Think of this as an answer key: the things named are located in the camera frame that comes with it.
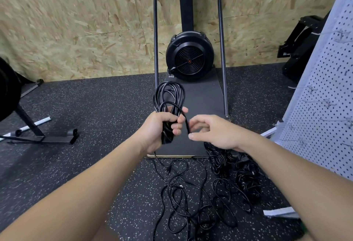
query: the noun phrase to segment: speckled black floor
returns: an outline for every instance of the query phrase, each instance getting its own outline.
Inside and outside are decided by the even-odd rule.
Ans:
[[[287,87],[294,84],[281,75],[281,65],[227,69],[232,122],[261,133],[283,116],[293,94]],[[153,110],[153,90],[153,75],[144,74],[44,83],[21,99],[20,104],[34,121],[51,116],[52,121],[40,126],[43,132],[64,134],[77,127],[81,136],[74,145],[0,142],[0,230],[135,132]],[[22,126],[23,122],[12,114],[0,123],[0,133]],[[192,159],[187,161],[191,166],[188,178],[199,178],[201,168]],[[211,173],[207,160],[203,162]],[[211,174],[206,185],[209,193],[213,179]],[[239,227],[229,229],[220,223],[212,230],[210,240],[285,241],[302,234],[298,221],[262,215],[263,209],[288,206],[270,180],[263,180],[262,185],[264,195],[254,213],[237,211]],[[151,240],[161,211],[162,186],[152,163],[141,161],[109,212],[108,224],[123,240]],[[183,236],[170,234],[162,221],[156,240],[178,239]]]

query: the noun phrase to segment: pegboard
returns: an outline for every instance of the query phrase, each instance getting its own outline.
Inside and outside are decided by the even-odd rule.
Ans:
[[[353,0],[336,0],[271,140],[353,180]]]

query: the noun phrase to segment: right hand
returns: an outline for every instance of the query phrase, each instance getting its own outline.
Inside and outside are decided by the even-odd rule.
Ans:
[[[206,141],[222,149],[244,152],[243,144],[255,134],[216,115],[197,115],[189,121],[189,139]]]

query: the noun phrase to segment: osb wall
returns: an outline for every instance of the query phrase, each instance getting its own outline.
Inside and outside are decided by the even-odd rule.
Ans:
[[[278,45],[299,18],[324,16],[333,2],[223,0],[227,66],[278,62]],[[32,80],[152,73],[152,7],[152,0],[1,0],[0,55]],[[194,0],[194,17],[195,29],[212,42],[219,66],[217,1]],[[180,23],[179,0],[158,0],[161,71]]]

